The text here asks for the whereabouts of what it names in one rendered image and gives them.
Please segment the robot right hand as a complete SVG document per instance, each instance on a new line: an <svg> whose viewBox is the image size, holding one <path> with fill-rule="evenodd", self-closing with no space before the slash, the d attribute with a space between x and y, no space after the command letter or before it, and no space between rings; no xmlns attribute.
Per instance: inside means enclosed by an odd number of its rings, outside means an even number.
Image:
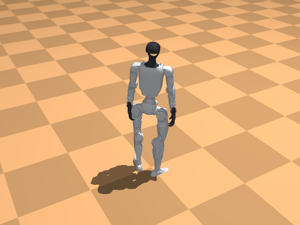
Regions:
<svg viewBox="0 0 300 225"><path fill-rule="evenodd" d="M173 107L172 111L170 110L170 112L172 113L172 115L171 115L171 117L169 119L172 119L172 121L170 123L168 123L169 124L168 126L172 127L174 125L174 123L175 123L175 117L176 117L176 115L175 115L175 113L176 113L175 107Z"/></svg>

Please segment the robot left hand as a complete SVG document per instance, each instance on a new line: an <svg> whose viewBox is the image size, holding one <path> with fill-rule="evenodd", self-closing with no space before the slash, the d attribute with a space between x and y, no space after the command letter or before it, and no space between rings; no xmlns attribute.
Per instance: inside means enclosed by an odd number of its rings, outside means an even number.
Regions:
<svg viewBox="0 0 300 225"><path fill-rule="evenodd" d="M131 113L131 108L132 108L133 105L131 105L131 102L128 102L127 103L127 111L128 111L128 115L129 115L129 119L130 120L134 120L132 119L132 113Z"/></svg>

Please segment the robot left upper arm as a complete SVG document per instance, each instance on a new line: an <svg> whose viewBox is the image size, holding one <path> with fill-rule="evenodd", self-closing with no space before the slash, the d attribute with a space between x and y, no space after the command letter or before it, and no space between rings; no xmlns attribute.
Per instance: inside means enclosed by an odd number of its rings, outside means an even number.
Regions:
<svg viewBox="0 0 300 225"><path fill-rule="evenodd" d="M130 68L130 85L129 87L132 89L137 88L137 84L138 82L137 80L137 75L138 75L138 71L139 71L139 67L140 67L140 62L134 62Z"/></svg>

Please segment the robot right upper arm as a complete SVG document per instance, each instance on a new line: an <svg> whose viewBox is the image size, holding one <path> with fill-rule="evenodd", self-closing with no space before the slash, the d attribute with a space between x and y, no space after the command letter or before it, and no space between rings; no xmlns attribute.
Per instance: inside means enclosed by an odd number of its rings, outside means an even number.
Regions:
<svg viewBox="0 0 300 225"><path fill-rule="evenodd" d="M166 92L169 94L173 94L174 87L174 77L173 77L173 68L170 66L163 66L163 74L166 78Z"/></svg>

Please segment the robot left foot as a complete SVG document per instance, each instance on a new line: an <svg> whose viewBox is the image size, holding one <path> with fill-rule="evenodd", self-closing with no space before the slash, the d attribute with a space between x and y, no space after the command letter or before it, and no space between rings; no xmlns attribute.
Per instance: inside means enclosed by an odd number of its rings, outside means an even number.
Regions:
<svg viewBox="0 0 300 225"><path fill-rule="evenodd" d="M142 171L143 170L143 168L142 168L142 162L141 162L141 164L140 163L138 163L138 165L137 165L137 162L136 162L136 155L134 156L134 163L135 163L135 165L136 165L136 169L137 169L137 171Z"/></svg>

